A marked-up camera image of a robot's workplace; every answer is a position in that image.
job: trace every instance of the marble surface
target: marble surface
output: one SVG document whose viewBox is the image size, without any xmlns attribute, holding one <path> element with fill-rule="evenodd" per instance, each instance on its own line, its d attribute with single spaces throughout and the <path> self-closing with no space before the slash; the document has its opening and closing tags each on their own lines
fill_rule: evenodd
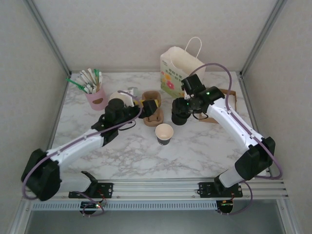
<svg viewBox="0 0 312 234">
<path fill-rule="evenodd" d="M 236 73 L 231 74 L 237 112 L 250 124 Z M 66 172 L 88 171 L 97 179 L 214 177 L 233 166 L 241 156 L 235 142 L 219 124 L 199 122 L 192 117 L 183 126 L 171 122 L 173 99 L 160 89 L 159 73 L 104 73 L 103 78 L 107 96 L 131 86 L 138 87 L 140 93 L 160 91 L 164 123 L 173 127 L 174 136 L 168 145 L 162 146 L 157 142 L 155 127 L 148 127 L 138 119 L 134 128 L 119 132 L 112 142 L 77 160 Z M 225 72 L 206 72 L 203 84 L 227 89 L 229 78 Z M 86 132 L 102 113 L 92 110 L 83 92 L 69 84 L 53 147 Z"/>
</svg>

